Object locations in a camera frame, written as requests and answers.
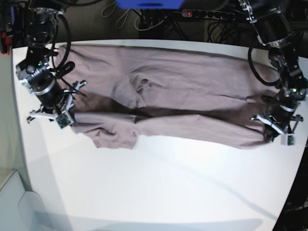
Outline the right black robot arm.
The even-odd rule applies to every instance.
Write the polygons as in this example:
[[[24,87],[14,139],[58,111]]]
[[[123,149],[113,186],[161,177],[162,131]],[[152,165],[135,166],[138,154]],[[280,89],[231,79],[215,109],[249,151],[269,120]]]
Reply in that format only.
[[[29,113],[26,119],[28,123],[36,118],[54,121],[60,128],[75,123],[74,95],[83,95],[80,88],[86,85],[86,81],[69,84],[64,80],[64,75],[75,68],[75,63],[67,60],[71,48],[71,31],[63,13],[74,5],[75,2],[68,0],[30,2],[29,10],[33,13],[33,18],[26,29],[27,54],[26,58],[16,65],[19,82],[41,103],[38,110]],[[55,65],[59,21],[63,22],[66,29],[67,45],[62,60]]]

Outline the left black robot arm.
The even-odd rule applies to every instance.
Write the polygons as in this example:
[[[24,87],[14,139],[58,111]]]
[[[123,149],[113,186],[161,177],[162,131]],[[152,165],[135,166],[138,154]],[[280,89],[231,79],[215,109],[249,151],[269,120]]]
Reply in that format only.
[[[281,10],[283,1],[241,0],[239,4],[256,31],[257,40],[268,48],[269,62],[279,73],[279,79],[274,82],[265,81],[257,73],[252,61],[253,40],[248,50],[249,66],[259,82],[275,87],[279,92],[274,97],[263,95],[261,99],[267,105],[266,110],[251,117],[251,120],[264,124],[265,142],[281,136],[283,145],[295,145],[295,126],[304,119],[294,113],[300,103],[308,98],[308,81],[298,63],[291,26]],[[292,121],[295,122],[294,127],[290,125]]]

